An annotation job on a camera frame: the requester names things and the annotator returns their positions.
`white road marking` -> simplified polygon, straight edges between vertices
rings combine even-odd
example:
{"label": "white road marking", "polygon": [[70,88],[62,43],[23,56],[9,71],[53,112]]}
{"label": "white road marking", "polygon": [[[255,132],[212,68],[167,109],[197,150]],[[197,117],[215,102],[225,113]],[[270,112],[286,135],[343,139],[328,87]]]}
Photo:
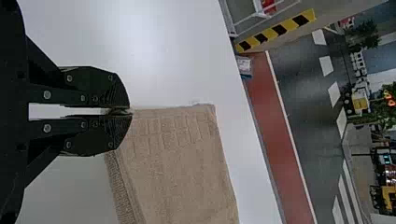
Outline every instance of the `white road marking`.
{"label": "white road marking", "polygon": [[332,216],[334,217],[335,224],[345,224],[337,196],[335,196],[334,205],[332,206]]}
{"label": "white road marking", "polygon": [[338,83],[334,82],[330,88],[328,89],[330,95],[330,101],[332,101],[332,107],[337,104],[338,99],[341,97],[340,88],[338,87]]}
{"label": "white road marking", "polygon": [[351,179],[352,177],[350,175],[349,170],[347,169],[346,161],[344,161],[343,168],[344,168],[344,173],[346,175],[346,184],[349,189],[350,196],[352,198],[353,207],[355,208],[355,214],[358,217],[359,224],[363,224],[363,219],[361,218],[361,208],[359,207],[358,200],[356,199],[358,195],[356,195],[355,189],[353,188],[352,179]]}
{"label": "white road marking", "polygon": [[332,67],[332,58],[330,58],[330,56],[321,57],[319,58],[319,60],[324,77],[326,77],[327,75],[332,73],[332,71],[334,71],[334,68]]}
{"label": "white road marking", "polygon": [[338,181],[338,188],[340,189],[341,199],[343,200],[344,208],[346,210],[347,223],[354,224],[355,219],[353,218],[352,208],[350,207],[349,199],[347,197],[346,184],[344,183],[342,176],[340,176],[340,180]]}
{"label": "white road marking", "polygon": [[301,164],[300,164],[300,158],[298,156],[297,147],[296,147],[296,144],[294,143],[294,137],[293,137],[293,134],[291,132],[291,127],[290,127],[290,124],[289,124],[288,115],[286,114],[286,109],[285,109],[285,105],[283,104],[282,95],[280,94],[279,86],[277,85],[276,75],[275,75],[275,71],[274,71],[274,66],[273,66],[273,64],[271,62],[270,53],[267,50],[267,51],[265,51],[265,54],[267,56],[268,64],[270,65],[271,74],[272,74],[273,81],[274,81],[274,84],[275,84],[275,87],[276,87],[276,93],[277,93],[277,96],[279,97],[280,106],[282,107],[283,117],[284,117],[284,119],[286,121],[286,126],[288,127],[290,141],[291,141],[291,145],[293,147],[294,156],[295,156],[295,158],[297,160],[300,176],[301,176],[301,179],[303,180],[303,185],[304,185],[306,199],[308,200],[309,208],[311,210],[311,214],[312,214],[312,218],[314,219],[314,223],[318,224],[317,216],[315,215],[314,206],[312,205],[311,197],[309,196],[308,187],[306,186],[306,181],[305,181],[305,177],[304,177],[304,173],[303,173],[303,168],[301,167]]}
{"label": "white road marking", "polygon": [[347,126],[347,114],[344,108],[341,109],[340,114],[338,115],[337,126],[338,126],[338,132],[340,133],[340,136],[342,138],[344,136],[344,130],[346,129]]}
{"label": "white road marking", "polygon": [[312,32],[312,37],[314,37],[314,42],[316,45],[327,45],[322,29]]}

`white surface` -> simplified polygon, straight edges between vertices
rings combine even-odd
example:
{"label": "white surface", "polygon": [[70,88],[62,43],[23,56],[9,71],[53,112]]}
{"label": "white surface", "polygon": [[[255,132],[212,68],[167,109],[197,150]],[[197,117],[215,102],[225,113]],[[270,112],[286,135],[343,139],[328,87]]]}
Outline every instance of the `white surface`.
{"label": "white surface", "polygon": [[347,223],[355,224],[355,219],[353,218],[352,214],[352,208],[347,197],[346,184],[344,183],[344,179],[342,176],[340,176],[340,180],[338,181],[338,188],[340,189],[341,199],[343,201],[344,209],[346,211]]}
{"label": "white surface", "polygon": [[[27,34],[53,61],[63,66],[92,65],[118,73],[133,107],[191,102],[216,105],[241,222],[281,223],[218,1],[19,2]],[[103,212],[112,208],[101,157],[73,162],[59,159],[55,163],[65,170],[65,176],[60,178],[49,168],[42,176],[45,181],[28,188],[23,204],[26,221],[22,223],[117,223],[114,211]],[[100,170],[101,176],[79,181],[81,177],[75,176],[77,169]],[[106,189],[107,193],[95,188]],[[34,189],[52,191],[38,193]],[[78,210],[82,201],[92,209],[88,216],[70,211]],[[58,212],[41,212],[45,210]]]}
{"label": "white surface", "polygon": [[344,169],[344,174],[346,175],[346,184],[347,184],[347,188],[349,189],[349,195],[352,198],[353,208],[355,209],[355,214],[358,217],[358,223],[364,224],[363,219],[361,218],[361,209],[359,207],[358,200],[356,198],[357,195],[356,195],[355,189],[353,188],[353,185],[352,185],[352,177],[350,176],[350,172],[347,168],[346,161],[344,161],[344,163],[343,163],[343,169]]}
{"label": "white surface", "polygon": [[337,127],[341,138],[344,136],[344,131],[346,129],[346,126],[347,126],[347,114],[345,109],[342,108],[337,118]]}
{"label": "white surface", "polygon": [[328,89],[329,96],[330,96],[330,101],[332,102],[332,107],[334,107],[338,99],[340,99],[341,94],[340,94],[340,88],[338,87],[338,83],[334,82],[330,88]]}
{"label": "white surface", "polygon": [[319,60],[324,77],[326,77],[327,75],[332,73],[332,71],[334,71],[334,69],[332,68],[332,59],[330,58],[330,56],[321,57],[319,58]]}
{"label": "white surface", "polygon": [[267,57],[268,64],[270,65],[271,75],[272,75],[272,78],[273,78],[273,81],[274,81],[274,85],[275,85],[275,87],[276,87],[277,97],[279,98],[280,106],[282,107],[283,118],[285,119],[285,121],[286,121],[286,126],[288,127],[288,133],[289,133],[291,145],[292,145],[292,147],[293,147],[294,156],[295,156],[295,158],[296,158],[296,160],[297,160],[297,164],[298,164],[298,168],[299,168],[299,172],[300,172],[300,177],[301,177],[301,179],[302,179],[302,181],[303,181],[303,185],[304,185],[305,196],[306,196],[306,199],[308,200],[309,208],[310,208],[310,210],[311,210],[311,214],[312,214],[312,218],[314,219],[314,223],[315,223],[315,224],[318,224],[318,220],[317,220],[317,216],[316,216],[316,214],[315,214],[314,206],[312,205],[312,202],[311,202],[311,196],[310,196],[310,194],[309,194],[308,187],[306,186],[306,181],[305,181],[305,177],[304,177],[304,172],[303,172],[303,168],[301,167],[301,164],[300,164],[300,158],[299,158],[299,156],[298,156],[297,147],[296,147],[296,144],[295,144],[295,142],[294,142],[293,133],[291,132],[291,127],[290,127],[290,124],[289,124],[288,115],[286,114],[285,105],[284,105],[284,103],[283,103],[282,95],[280,94],[280,89],[279,89],[279,85],[278,85],[278,83],[277,83],[277,79],[276,79],[276,74],[275,74],[274,66],[273,66],[273,64],[272,64],[271,56],[270,56],[270,53],[269,53],[268,50],[265,51],[265,55],[266,55],[266,57]]}
{"label": "white surface", "polygon": [[335,224],[344,224],[343,214],[341,212],[340,203],[338,197],[335,197],[334,205],[332,206],[332,216],[334,217]]}
{"label": "white surface", "polygon": [[103,156],[58,158],[25,191],[18,224],[117,223]]}
{"label": "white surface", "polygon": [[383,216],[379,214],[370,214],[373,224],[395,224],[396,217]]}
{"label": "white surface", "polygon": [[396,68],[367,76],[370,82],[370,89],[375,92],[382,89],[385,84],[391,84],[396,80]]}
{"label": "white surface", "polygon": [[322,29],[312,32],[312,37],[316,45],[327,45]]}
{"label": "white surface", "polygon": [[396,32],[393,32],[393,33],[390,33],[387,35],[382,35],[379,38],[380,38],[380,41],[379,41],[378,46],[392,43],[393,41],[396,41]]}

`beige towel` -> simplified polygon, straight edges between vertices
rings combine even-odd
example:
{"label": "beige towel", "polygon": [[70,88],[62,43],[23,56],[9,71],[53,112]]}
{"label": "beige towel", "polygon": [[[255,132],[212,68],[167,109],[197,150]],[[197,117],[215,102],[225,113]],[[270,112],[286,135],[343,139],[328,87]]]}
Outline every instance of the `beige towel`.
{"label": "beige towel", "polygon": [[213,105],[137,110],[105,156],[120,224],[237,224]]}

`bolt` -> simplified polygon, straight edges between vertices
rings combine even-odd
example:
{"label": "bolt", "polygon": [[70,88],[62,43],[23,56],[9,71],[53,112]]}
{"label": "bolt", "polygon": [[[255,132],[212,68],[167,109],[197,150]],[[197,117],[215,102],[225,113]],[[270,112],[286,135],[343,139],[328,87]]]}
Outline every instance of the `bolt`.
{"label": "bolt", "polygon": [[70,75],[67,75],[66,80],[67,80],[68,82],[72,82],[72,81],[73,81],[73,77],[70,76]]}
{"label": "bolt", "polygon": [[45,124],[43,131],[44,133],[50,133],[50,131],[52,130],[52,127],[49,124]]}
{"label": "bolt", "polygon": [[66,142],[66,144],[65,144],[65,146],[66,146],[66,148],[70,148],[70,147],[72,147],[72,142],[70,142],[70,141],[67,141],[67,142]]}
{"label": "bolt", "polygon": [[44,91],[44,99],[49,100],[51,96],[52,94],[50,93],[50,91]]}

